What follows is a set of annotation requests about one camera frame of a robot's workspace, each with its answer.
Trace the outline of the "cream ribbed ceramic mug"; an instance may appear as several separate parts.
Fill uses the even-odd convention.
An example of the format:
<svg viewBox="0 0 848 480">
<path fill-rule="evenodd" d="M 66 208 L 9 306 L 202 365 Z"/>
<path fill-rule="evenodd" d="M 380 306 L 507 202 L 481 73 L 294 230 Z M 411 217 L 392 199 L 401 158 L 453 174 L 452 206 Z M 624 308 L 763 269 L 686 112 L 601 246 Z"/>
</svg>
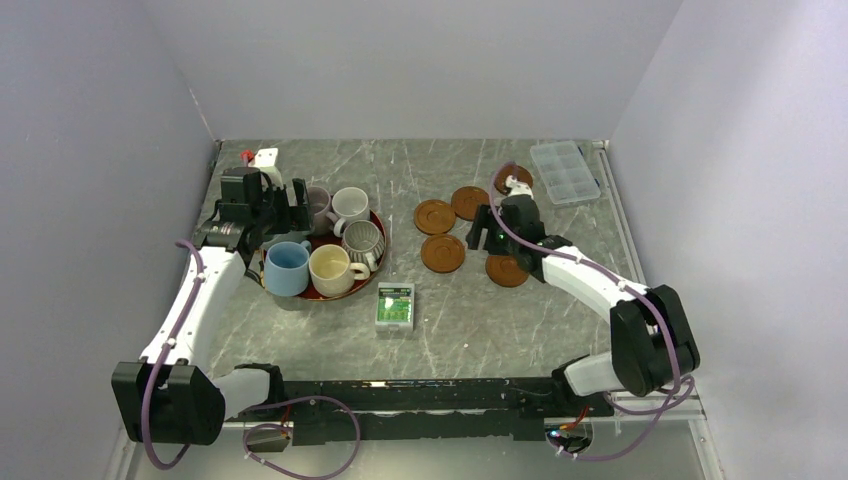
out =
<svg viewBox="0 0 848 480">
<path fill-rule="evenodd" d="M 309 259 L 309 272 L 315 289 L 327 298 L 347 294 L 356 281 L 370 278 L 371 271 L 362 263 L 354 263 L 338 245 L 322 245 Z"/>
</svg>

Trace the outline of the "grey ribbed ceramic cup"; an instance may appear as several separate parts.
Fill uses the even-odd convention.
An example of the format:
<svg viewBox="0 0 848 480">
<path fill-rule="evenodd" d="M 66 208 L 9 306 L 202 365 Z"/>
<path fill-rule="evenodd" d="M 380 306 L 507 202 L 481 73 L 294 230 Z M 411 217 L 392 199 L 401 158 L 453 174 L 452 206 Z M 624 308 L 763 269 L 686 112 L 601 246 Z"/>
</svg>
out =
<svg viewBox="0 0 848 480">
<path fill-rule="evenodd" d="M 375 223 L 357 220 L 344 230 L 342 247 L 354 263 L 365 264 L 374 273 L 386 251 L 386 238 Z"/>
</svg>

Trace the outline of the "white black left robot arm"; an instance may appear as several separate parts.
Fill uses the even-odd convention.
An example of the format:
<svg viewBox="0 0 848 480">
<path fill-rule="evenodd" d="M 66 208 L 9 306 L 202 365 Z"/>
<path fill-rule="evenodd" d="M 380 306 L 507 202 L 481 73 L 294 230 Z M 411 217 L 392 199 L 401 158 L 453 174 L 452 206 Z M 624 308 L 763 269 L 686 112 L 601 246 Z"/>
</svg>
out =
<svg viewBox="0 0 848 480">
<path fill-rule="evenodd" d="M 282 373 L 244 364 L 208 376 L 211 342 L 224 307 L 260 246 L 274 235 L 306 232 L 312 214 L 303 179 L 287 185 L 256 167 L 220 178 L 211 215 L 180 246 L 190 263 L 158 333 L 135 361 L 120 362 L 111 386 L 129 438 L 138 443 L 210 445 L 225 420 L 251 409 L 272 420 L 287 406 Z"/>
</svg>

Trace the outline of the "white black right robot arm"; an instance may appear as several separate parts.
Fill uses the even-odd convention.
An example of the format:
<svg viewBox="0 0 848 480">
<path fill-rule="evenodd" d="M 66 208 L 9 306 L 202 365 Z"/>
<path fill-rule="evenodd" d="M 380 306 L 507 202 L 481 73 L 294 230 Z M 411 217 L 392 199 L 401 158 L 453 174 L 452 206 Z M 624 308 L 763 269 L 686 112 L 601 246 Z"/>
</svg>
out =
<svg viewBox="0 0 848 480">
<path fill-rule="evenodd" d="M 527 184 L 515 183 L 500 200 L 485 196 L 466 245 L 514 261 L 520 272 L 567 292 L 609 325 L 609 351 L 553 371 L 551 401 L 560 413 L 578 413 L 593 394 L 627 391 L 643 397 L 693 390 L 691 373 L 700 356 L 677 293 L 666 285 L 632 282 L 571 241 L 548 234 Z"/>
</svg>

